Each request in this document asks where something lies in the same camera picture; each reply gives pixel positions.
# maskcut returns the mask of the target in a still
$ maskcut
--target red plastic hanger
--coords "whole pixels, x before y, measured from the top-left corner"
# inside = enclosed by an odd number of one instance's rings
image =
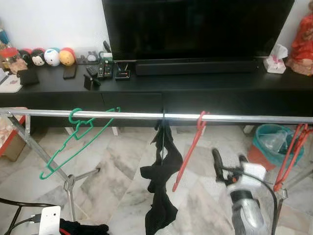
[[[297,139],[297,136],[298,136],[298,133],[300,131],[300,129],[303,127],[303,130],[301,132],[301,134],[299,135],[299,138],[296,142],[296,139]],[[294,165],[294,162],[295,160],[297,159],[299,153],[300,153],[300,150],[302,148],[302,146],[304,145],[305,141],[307,140],[307,137],[309,136],[310,133],[313,133],[313,129],[310,130],[308,129],[308,125],[307,124],[299,124],[295,130],[295,133],[293,135],[293,138],[291,140],[291,143],[290,143],[290,146],[288,148],[288,151],[287,151],[287,154],[285,156],[285,159],[283,161],[283,164],[282,166],[280,167],[280,170],[279,170],[279,173],[277,175],[277,179],[276,179],[276,182],[275,182],[275,185],[273,187],[274,191],[277,192],[283,185],[283,182],[287,179],[293,165]],[[293,148],[293,158],[292,160],[290,161],[290,164],[285,172],[285,174],[283,175],[283,171],[286,167],[286,163],[289,159],[289,155],[291,153],[291,150]]]
[[[206,125],[206,121],[202,121],[203,115],[206,115],[206,114],[209,114],[209,113],[206,112],[206,111],[202,111],[201,114],[200,114],[200,117],[199,117],[199,119],[197,121],[197,129],[198,130],[197,130],[197,132],[195,134],[195,137],[194,137],[194,140],[192,142],[192,145],[190,146],[190,149],[189,149],[189,151],[188,151],[188,153],[187,153],[187,155],[186,155],[186,157],[185,157],[185,159],[184,159],[184,161],[183,161],[183,163],[182,163],[182,165],[180,167],[179,173],[178,173],[177,178],[176,178],[176,182],[173,185],[173,192],[175,192],[177,187],[178,187],[178,184],[179,184],[180,179],[181,179],[181,177],[182,177],[182,175],[183,175],[183,173],[185,171],[185,168],[186,168],[186,166],[188,164],[188,161],[190,159],[192,151],[196,147],[196,145],[198,143],[198,140],[200,139],[200,136],[202,134],[202,131],[203,131],[205,125]]]

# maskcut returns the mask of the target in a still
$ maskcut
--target teal basket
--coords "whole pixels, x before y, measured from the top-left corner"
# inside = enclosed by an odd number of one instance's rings
[[[276,165],[276,166],[281,166],[285,155],[287,153],[287,150],[283,151],[283,152],[274,152],[272,150],[269,150],[261,141],[260,141],[260,136],[264,135],[264,134],[275,134],[280,130],[284,130],[287,133],[292,133],[292,130],[285,127],[285,126],[281,126],[281,125],[276,125],[276,124],[264,124],[259,126],[256,129],[256,133],[255,136],[253,138],[253,145],[255,147],[257,147],[262,153],[263,155],[266,157],[266,159]],[[287,141],[287,145],[288,147],[290,146],[291,140],[293,138],[293,135],[287,135],[286,141]],[[294,165],[297,164],[297,162],[302,158],[304,153],[304,147],[301,148],[298,157],[294,163]],[[291,159],[293,158],[293,150],[291,150],[291,154],[289,156],[289,159],[287,161],[286,167],[289,166]]]

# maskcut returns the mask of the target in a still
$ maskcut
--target marble floor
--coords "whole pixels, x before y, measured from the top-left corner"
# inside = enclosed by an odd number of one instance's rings
[[[80,141],[70,141],[55,160],[61,163],[77,152],[99,131],[94,128]],[[174,143],[184,156],[192,143],[196,127],[172,127]],[[140,167],[151,165],[156,148],[150,144],[156,134],[153,128],[120,128],[119,136],[108,129],[63,170],[79,175],[101,167],[97,174],[76,182],[74,202],[76,218],[82,224],[108,224],[111,235],[144,235],[145,214],[150,209],[153,194],[147,191],[149,180],[140,175]],[[33,137],[48,154],[53,154],[68,137],[63,128],[37,130]],[[219,149],[224,165],[239,164],[238,155],[247,154],[252,137],[243,134],[240,126],[208,126],[199,140],[192,158],[175,193],[172,186],[177,173],[167,182],[168,196],[177,207],[177,218],[159,230],[157,235],[233,235],[231,201],[225,186],[215,182],[211,150]],[[291,172],[300,172],[313,159],[313,140],[307,142],[305,155]],[[0,158],[0,197],[26,202],[60,205],[61,217],[70,220],[63,181],[57,174],[40,180],[44,162],[29,147],[25,147],[16,162]],[[273,183],[278,169],[267,173]],[[256,192],[265,221],[270,224],[272,200],[264,188]],[[308,177],[289,192],[278,223],[278,235],[313,234],[313,178]],[[0,234],[4,234],[16,208],[0,204]],[[40,208],[24,208],[19,219],[40,213]],[[24,224],[12,235],[36,234],[39,224]]]

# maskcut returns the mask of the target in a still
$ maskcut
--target red doll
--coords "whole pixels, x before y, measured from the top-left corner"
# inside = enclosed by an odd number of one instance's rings
[[[293,71],[312,76],[313,74],[313,1],[309,3],[311,13],[300,23],[292,51],[286,63]]]

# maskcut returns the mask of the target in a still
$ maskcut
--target black cloth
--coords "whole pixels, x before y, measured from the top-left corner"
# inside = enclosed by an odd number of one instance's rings
[[[167,155],[162,161],[163,133]],[[151,179],[148,191],[154,193],[151,209],[146,214],[146,235],[154,235],[159,229],[176,219],[178,210],[170,202],[165,185],[171,175],[179,171],[182,164],[182,156],[173,143],[168,122],[165,121],[164,124],[158,126],[158,133],[152,142],[156,143],[156,161],[152,166],[140,168],[141,176]]]
[[[60,232],[62,235],[109,235],[107,231],[109,227],[105,224],[101,225],[81,225],[78,222],[65,221],[60,219]]]
[[[19,70],[17,76],[20,77],[20,84],[23,86],[29,86],[39,83],[36,71],[30,70]]]

